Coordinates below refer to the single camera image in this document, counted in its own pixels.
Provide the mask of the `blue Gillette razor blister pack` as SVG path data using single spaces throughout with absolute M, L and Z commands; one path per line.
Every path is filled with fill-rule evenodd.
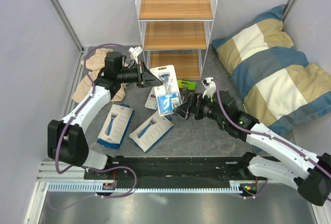
M 155 67 L 150 71 L 161 81 L 160 86 L 154 87 L 159 115 L 173 114 L 174 109 L 182 104 L 174 66 Z

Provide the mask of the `Gillette razor white card pack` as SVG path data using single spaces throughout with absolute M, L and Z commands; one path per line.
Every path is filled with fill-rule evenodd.
M 154 91 L 153 87 L 148 95 L 148 98 L 145 103 L 145 107 L 152 109 L 152 110 L 157 110 L 157 108 L 158 108 L 157 99 L 156 99 L 156 95 L 155 95 L 155 91 Z

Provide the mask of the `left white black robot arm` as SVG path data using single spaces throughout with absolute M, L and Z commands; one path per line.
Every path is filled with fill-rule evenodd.
M 55 161 L 57 173 L 64 173 L 59 168 L 59 163 L 64 162 L 70 167 L 95 170 L 102 179 L 113 175 L 113 166 L 107 163 L 107 155 L 89 148 L 85 137 L 87 128 L 98 112 L 114 98 L 121 84 L 135 83 L 139 88 L 162 85 L 161 80 L 149 71 L 143 61 L 125 67 L 124 59 L 125 56 L 120 52 L 108 52 L 104 68 L 97 79 L 92 80 L 86 97 L 60 121 L 52 120 L 48 124 L 47 152 L 48 157 Z

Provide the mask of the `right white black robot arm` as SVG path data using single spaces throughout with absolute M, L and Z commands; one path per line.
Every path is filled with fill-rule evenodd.
M 184 119 L 192 115 L 195 120 L 205 117 L 214 120 L 220 130 L 276 158 L 271 161 L 255 153 L 245 154 L 237 166 L 240 178 L 256 176 L 283 183 L 316 206 L 330 200 L 330 154 L 318 155 L 277 135 L 255 117 L 239 110 L 228 92 L 215 92 L 212 97 L 191 93 L 174 112 Z

